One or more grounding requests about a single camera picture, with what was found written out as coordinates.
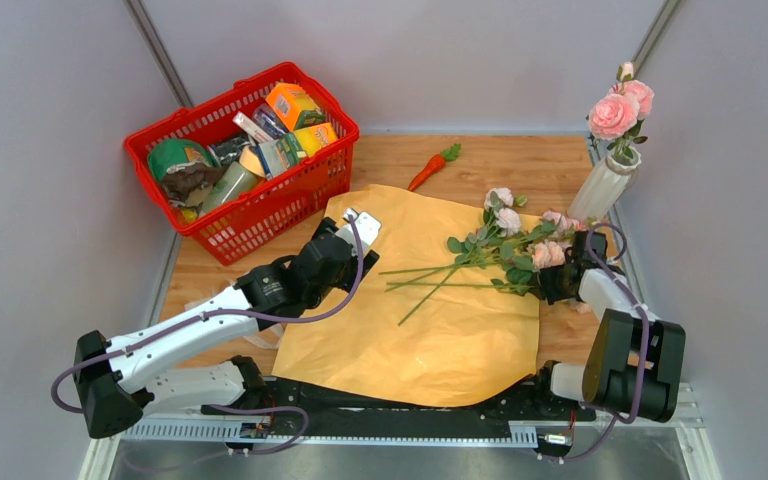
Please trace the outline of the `pink rose stem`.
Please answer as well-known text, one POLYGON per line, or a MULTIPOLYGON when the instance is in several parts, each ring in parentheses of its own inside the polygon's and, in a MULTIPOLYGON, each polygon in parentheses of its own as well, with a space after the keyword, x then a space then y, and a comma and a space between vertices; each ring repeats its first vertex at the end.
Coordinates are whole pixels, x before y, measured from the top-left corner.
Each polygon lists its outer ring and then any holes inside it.
POLYGON ((510 208, 484 215, 489 259, 504 271, 504 277, 494 278, 492 284, 502 293, 518 296, 538 297, 539 271, 561 265, 562 251, 572 245, 574 234, 595 223, 593 218, 579 221, 548 210, 533 228, 526 229, 520 215, 510 208))
POLYGON ((641 130, 652 112, 655 93, 637 79, 633 62, 622 63, 615 80, 586 116, 589 138, 606 142, 610 157, 620 165, 633 166, 640 160, 636 146, 647 141, 641 130))

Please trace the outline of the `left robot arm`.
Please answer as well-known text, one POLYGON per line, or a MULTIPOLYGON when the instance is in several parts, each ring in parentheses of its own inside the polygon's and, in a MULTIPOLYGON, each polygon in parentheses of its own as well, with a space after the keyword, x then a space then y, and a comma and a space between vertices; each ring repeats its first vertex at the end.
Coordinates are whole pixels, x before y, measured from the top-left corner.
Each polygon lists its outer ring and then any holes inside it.
POLYGON ((344 219, 339 227, 324 218, 298 254, 251 269, 164 322, 111 339, 99 331, 81 336, 73 365, 50 387, 53 403, 82 415, 93 439, 122 433, 151 415, 191 407, 258 414, 266 389, 243 361, 179 365, 230 340, 279 324, 322 321, 343 310, 379 259, 372 245, 382 228, 367 212, 348 209, 344 219))

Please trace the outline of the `cream ribbon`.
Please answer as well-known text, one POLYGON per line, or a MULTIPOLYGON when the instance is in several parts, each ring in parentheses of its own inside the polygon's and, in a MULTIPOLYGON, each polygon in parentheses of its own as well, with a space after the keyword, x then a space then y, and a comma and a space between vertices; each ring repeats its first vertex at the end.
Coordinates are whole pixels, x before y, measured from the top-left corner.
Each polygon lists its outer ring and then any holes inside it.
MULTIPOLYGON (((203 297, 198 300, 190 301, 184 305, 185 310, 192 308, 206 307, 209 303, 207 297, 203 297)), ((285 334, 285 325, 282 323, 271 324, 265 330, 259 331, 252 335, 244 336, 243 339, 251 345, 263 349, 277 351, 282 343, 285 334)))

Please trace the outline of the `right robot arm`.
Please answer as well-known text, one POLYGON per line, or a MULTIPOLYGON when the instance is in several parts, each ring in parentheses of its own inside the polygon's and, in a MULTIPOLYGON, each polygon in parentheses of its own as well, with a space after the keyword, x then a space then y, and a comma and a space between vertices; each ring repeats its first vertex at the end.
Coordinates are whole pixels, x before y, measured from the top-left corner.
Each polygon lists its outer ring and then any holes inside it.
POLYGON ((571 401, 619 415, 666 423, 678 403, 685 330, 660 319, 632 292, 622 270, 607 261, 607 240, 596 229, 575 233, 564 262, 547 267, 538 285, 548 304, 588 304, 599 321, 583 364, 547 362, 530 392, 533 410, 552 419, 571 401))

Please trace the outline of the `pink flower bouquet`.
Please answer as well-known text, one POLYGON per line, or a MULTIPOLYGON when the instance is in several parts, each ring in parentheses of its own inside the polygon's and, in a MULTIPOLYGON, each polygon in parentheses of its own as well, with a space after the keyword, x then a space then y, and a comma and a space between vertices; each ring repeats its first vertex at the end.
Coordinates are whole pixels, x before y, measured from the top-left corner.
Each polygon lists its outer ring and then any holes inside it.
POLYGON ((527 220, 527 198, 507 187, 484 196, 479 226, 444 241, 451 258, 439 266, 385 271, 388 293, 417 295, 399 323, 417 316, 433 300, 456 293, 541 294, 538 274, 564 262, 564 227, 552 216, 527 220))

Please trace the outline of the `orange wrapping paper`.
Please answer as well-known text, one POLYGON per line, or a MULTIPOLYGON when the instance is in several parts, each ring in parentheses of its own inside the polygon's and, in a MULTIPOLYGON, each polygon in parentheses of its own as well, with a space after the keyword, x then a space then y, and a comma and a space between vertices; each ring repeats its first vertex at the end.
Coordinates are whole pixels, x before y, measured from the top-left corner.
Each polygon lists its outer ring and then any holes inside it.
POLYGON ((538 368, 539 308, 502 293, 499 267, 447 272, 449 238, 478 229, 482 211, 398 187, 370 185, 331 198, 325 213, 353 208, 381 229, 379 259, 352 299, 334 292, 317 321, 291 324, 275 376, 430 407, 473 405, 538 368))

